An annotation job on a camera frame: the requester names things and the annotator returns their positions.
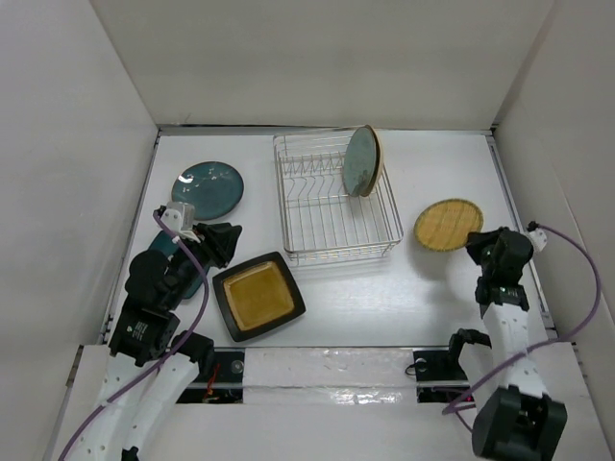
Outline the woven bamboo round plate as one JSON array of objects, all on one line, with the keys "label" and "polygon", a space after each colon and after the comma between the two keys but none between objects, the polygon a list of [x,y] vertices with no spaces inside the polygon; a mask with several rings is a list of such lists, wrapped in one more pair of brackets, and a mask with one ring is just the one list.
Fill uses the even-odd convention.
[{"label": "woven bamboo round plate", "polygon": [[484,217],[473,202],[452,198],[425,208],[413,226],[413,235],[423,248],[440,253],[465,246],[470,232],[480,232]]}]

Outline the dark teal oval plate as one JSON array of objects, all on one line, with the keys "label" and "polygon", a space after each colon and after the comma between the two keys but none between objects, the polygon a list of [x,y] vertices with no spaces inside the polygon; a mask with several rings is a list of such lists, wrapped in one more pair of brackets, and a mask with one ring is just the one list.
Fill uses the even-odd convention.
[{"label": "dark teal oval plate", "polygon": [[[181,255],[185,255],[185,253],[176,244],[174,244],[172,239],[162,230],[160,230],[156,237],[151,241],[148,249],[161,252],[167,259],[171,259],[177,251],[179,251]],[[197,293],[203,284],[203,280],[193,263],[188,258],[186,261],[188,268],[192,271],[192,283],[184,292],[184,300],[189,300]]]}]

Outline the black square amber plate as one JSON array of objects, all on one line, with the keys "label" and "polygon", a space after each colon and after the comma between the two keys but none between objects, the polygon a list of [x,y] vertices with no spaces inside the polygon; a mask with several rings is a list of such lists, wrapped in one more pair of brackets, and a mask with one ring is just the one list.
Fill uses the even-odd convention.
[{"label": "black square amber plate", "polygon": [[279,328],[306,312],[297,282],[278,252],[246,260],[212,279],[227,330],[237,343]]}]

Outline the beige floral round plate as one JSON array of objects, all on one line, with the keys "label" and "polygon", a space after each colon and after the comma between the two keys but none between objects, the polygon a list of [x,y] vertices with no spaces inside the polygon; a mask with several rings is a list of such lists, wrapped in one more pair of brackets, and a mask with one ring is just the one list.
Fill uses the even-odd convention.
[{"label": "beige floral round plate", "polygon": [[383,156],[383,150],[382,150],[382,145],[381,145],[381,140],[379,138],[379,135],[377,133],[377,130],[372,127],[371,125],[367,125],[367,128],[371,131],[371,134],[374,138],[375,141],[375,146],[376,146],[376,166],[375,166],[375,171],[372,175],[371,180],[368,183],[368,187],[365,190],[364,193],[361,194],[362,197],[368,197],[376,188],[376,186],[379,183],[379,180],[381,178],[381,174],[382,174],[382,170],[384,167],[384,156]]}]

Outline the light green flower plate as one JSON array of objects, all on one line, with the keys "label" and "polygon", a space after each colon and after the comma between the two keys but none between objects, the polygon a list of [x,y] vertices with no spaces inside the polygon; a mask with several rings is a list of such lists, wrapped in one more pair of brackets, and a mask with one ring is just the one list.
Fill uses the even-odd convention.
[{"label": "light green flower plate", "polygon": [[347,194],[362,197],[376,166],[376,146],[367,125],[352,134],[345,152],[342,181]]}]

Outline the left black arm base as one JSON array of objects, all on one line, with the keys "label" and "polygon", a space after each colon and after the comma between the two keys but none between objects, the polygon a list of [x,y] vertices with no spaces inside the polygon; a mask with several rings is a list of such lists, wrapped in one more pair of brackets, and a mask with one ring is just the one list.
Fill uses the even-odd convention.
[{"label": "left black arm base", "polygon": [[216,348],[209,374],[199,376],[189,384],[177,403],[243,403],[244,371],[244,349]]}]

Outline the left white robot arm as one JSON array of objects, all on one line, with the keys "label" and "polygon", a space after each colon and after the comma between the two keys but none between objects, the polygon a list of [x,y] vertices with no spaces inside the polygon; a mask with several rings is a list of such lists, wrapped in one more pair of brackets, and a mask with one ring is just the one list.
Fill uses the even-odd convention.
[{"label": "left white robot arm", "polygon": [[108,343],[109,358],[95,407],[62,449],[62,460],[144,460],[162,422],[192,381],[213,372],[214,343],[194,319],[179,331],[179,304],[210,268],[232,260],[242,232],[229,223],[162,229],[168,248],[131,261],[127,297]]}]

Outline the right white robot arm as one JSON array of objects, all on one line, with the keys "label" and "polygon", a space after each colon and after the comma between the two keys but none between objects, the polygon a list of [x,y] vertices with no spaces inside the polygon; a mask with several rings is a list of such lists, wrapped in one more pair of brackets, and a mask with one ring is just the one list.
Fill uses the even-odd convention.
[{"label": "right white robot arm", "polygon": [[530,355],[525,266],[542,251],[541,230],[471,231],[465,249],[480,267],[475,299],[485,330],[460,329],[444,353],[444,366],[466,377],[477,409],[472,451],[488,460],[551,460],[567,423]]}]

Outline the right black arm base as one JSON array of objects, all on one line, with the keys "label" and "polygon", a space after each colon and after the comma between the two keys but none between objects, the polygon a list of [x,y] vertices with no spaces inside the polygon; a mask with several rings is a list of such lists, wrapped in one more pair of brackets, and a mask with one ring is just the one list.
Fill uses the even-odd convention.
[{"label": "right black arm base", "polygon": [[405,374],[416,382],[419,403],[448,403],[469,388],[466,375],[444,349],[414,350]]}]

